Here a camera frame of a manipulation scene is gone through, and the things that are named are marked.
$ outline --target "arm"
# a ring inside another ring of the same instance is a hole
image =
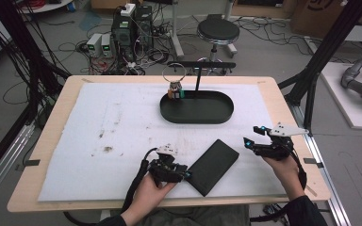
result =
[[[97,225],[135,225],[155,209],[175,185],[176,183],[168,183],[156,186],[152,175],[148,173],[140,182],[130,207],[119,216],[106,218]]]
[[[289,223],[293,225],[327,225],[319,209],[305,195],[298,178],[298,165],[291,156],[280,161],[263,158],[274,170],[287,192],[290,202],[285,206]]]

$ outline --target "black pouch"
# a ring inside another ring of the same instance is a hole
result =
[[[188,169],[192,175],[186,180],[203,196],[206,196],[238,157],[238,152],[217,139]]]

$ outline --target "black tray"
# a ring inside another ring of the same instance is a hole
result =
[[[170,99],[167,93],[160,100],[160,113],[174,123],[220,124],[234,112],[231,98],[222,92],[184,90],[185,98]]]

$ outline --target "desk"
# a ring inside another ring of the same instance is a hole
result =
[[[56,148],[63,131],[64,125],[73,109],[78,93],[84,83],[166,83],[161,76],[72,76],[63,91],[58,102],[41,133],[30,159],[40,159],[36,167],[26,167],[8,203],[10,212],[35,212],[35,211],[61,211],[81,209],[112,209],[121,208],[123,201],[89,201],[89,202],[38,202],[38,197],[47,172],[49,161]],[[196,77],[186,77],[183,83],[194,84]],[[268,108],[273,124],[281,121],[285,124],[296,124],[293,119],[281,91],[275,81],[270,77],[202,77],[201,84],[252,84],[257,85]],[[292,138],[295,149],[301,159],[311,158],[312,154],[307,149],[301,136]],[[328,188],[316,165],[304,164],[308,175],[306,194],[312,201],[326,201],[330,198]],[[236,203],[260,203],[260,202],[286,202],[286,196],[269,197],[231,197],[231,198],[194,198],[164,200],[160,206],[193,206],[216,205]]]

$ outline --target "key ring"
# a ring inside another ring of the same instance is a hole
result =
[[[168,67],[170,67],[170,66],[172,66],[172,65],[178,65],[178,66],[181,66],[181,67],[184,69],[184,76],[182,76],[182,78],[180,78],[179,80],[170,81],[170,80],[167,79],[166,76],[164,75],[164,71],[165,71]],[[180,63],[171,63],[171,64],[167,65],[167,66],[163,69],[163,71],[161,71],[161,75],[163,76],[164,80],[166,80],[166,81],[168,81],[168,82],[170,82],[170,83],[177,83],[177,82],[181,82],[181,81],[184,79],[185,75],[187,75],[187,69],[185,69],[184,65],[182,65],[182,64],[180,64]]]

